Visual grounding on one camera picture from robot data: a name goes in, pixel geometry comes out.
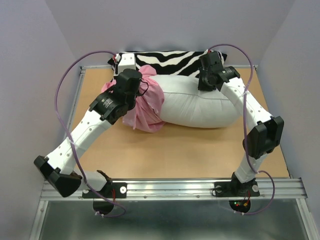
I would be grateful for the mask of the pink floral satin pillowcase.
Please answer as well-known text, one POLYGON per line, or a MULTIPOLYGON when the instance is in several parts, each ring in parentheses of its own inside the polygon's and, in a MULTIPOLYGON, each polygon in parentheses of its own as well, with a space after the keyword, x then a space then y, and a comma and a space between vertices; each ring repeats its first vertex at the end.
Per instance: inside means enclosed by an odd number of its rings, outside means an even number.
POLYGON ((160 85, 152 79, 157 75, 150 65, 144 65, 138 70, 142 74, 139 92, 142 96, 136 98, 135 107, 122 118, 122 123, 128 127, 148 133, 159 131, 165 124, 160 118, 165 96, 160 85))

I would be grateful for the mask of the white pillow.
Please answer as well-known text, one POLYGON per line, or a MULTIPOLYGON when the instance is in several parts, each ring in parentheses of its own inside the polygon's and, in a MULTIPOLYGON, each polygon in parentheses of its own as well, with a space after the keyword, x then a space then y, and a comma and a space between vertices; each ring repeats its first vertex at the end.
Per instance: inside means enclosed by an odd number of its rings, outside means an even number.
POLYGON ((240 114, 221 92, 198 90, 198 79, 183 75, 155 75, 164 94, 162 121, 193 128, 224 128, 240 114))

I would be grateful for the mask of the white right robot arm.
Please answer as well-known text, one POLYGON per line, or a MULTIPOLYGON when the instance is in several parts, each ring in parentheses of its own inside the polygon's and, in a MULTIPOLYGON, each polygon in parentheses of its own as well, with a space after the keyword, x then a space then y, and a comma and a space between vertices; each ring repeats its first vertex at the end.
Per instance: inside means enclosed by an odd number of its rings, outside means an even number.
POLYGON ((232 66, 224 67, 216 51, 208 51, 199 59, 198 89, 218 90, 243 117, 245 154, 234 173, 236 179, 230 182, 231 192, 242 195, 248 190, 247 182, 256 177, 263 160, 280 144, 284 120, 261 106, 247 90, 239 72, 232 66))

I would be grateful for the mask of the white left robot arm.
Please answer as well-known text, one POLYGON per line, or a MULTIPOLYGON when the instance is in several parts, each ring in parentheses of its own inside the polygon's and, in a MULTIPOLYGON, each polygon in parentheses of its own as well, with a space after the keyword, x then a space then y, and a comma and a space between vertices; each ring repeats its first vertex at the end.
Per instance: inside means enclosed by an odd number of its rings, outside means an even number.
POLYGON ((34 165, 64 198, 80 189, 94 189, 100 197, 111 193, 111 178, 103 171, 75 171, 80 158, 106 130, 136 104, 143 75, 134 69, 122 71, 112 85, 89 105, 82 120, 66 139, 47 156, 39 155, 34 165))

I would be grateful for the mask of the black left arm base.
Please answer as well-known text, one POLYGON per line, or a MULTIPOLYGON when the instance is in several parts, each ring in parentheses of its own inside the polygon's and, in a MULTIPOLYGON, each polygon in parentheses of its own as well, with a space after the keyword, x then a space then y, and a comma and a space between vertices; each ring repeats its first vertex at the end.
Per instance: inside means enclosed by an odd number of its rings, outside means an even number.
POLYGON ((126 208, 117 199, 127 197, 127 183, 113 182, 101 170, 89 172, 86 174, 88 184, 82 190, 82 198, 93 200, 92 208, 95 215, 102 218, 116 218, 126 213, 126 208))

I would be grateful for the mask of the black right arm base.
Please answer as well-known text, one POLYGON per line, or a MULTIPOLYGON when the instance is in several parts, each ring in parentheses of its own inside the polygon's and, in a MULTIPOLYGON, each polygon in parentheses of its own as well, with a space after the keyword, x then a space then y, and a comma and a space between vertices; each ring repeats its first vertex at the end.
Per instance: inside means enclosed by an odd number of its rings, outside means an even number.
POLYGON ((230 181, 214 182, 211 195, 217 198, 235 198, 229 200, 229 205, 236 213, 248 214, 251 208, 251 198, 259 197, 260 191, 255 178, 241 183, 233 173, 230 181))

